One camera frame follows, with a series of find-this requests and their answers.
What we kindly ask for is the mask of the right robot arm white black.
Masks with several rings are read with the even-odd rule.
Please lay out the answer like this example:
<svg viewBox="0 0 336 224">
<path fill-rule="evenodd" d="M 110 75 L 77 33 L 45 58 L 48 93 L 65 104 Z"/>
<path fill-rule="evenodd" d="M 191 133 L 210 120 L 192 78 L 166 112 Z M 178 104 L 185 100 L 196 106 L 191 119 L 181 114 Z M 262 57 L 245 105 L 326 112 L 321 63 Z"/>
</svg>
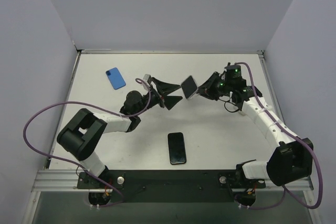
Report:
<svg viewBox="0 0 336 224">
<path fill-rule="evenodd" d="M 313 144 L 289 130 L 268 106 L 254 84 L 242 76 L 242 63 L 228 64 L 223 73 L 214 72 L 197 93 L 209 100 L 228 97 L 239 112 L 248 116 L 261 131 L 273 153 L 268 161 L 247 161 L 240 170 L 245 179 L 269 179 L 282 186 L 308 177 L 312 173 Z"/>
</svg>

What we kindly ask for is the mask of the black phone with blue back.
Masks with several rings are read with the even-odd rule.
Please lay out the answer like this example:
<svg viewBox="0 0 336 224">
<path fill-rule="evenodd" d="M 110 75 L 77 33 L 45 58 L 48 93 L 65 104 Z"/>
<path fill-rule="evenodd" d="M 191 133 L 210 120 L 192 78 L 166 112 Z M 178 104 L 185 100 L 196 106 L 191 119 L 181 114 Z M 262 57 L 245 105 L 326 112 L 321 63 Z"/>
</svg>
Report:
<svg viewBox="0 0 336 224">
<path fill-rule="evenodd" d="M 126 82 L 118 68 L 114 67 L 107 70 L 106 76 L 114 90 L 118 90 L 126 86 Z"/>
</svg>

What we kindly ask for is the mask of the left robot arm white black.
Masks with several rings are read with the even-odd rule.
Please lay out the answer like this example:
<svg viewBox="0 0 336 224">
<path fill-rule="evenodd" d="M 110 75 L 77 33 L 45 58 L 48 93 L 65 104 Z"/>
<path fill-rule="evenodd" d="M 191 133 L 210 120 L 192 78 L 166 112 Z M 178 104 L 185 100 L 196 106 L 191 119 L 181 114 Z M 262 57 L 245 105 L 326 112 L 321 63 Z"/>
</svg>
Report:
<svg viewBox="0 0 336 224">
<path fill-rule="evenodd" d="M 91 174 L 89 182 L 101 188 L 108 181 L 107 167 L 95 153 L 96 146 L 103 134 L 112 132 L 129 133 L 140 124 L 140 114 L 159 105 L 171 110 L 182 100 L 181 96 L 171 93 L 181 88 L 178 84 L 162 82 L 148 74 L 138 81 L 147 90 L 141 94 L 133 90 L 126 95 L 119 114 L 93 113 L 86 108 L 80 109 L 57 136 L 57 142 L 79 161 Z"/>
</svg>

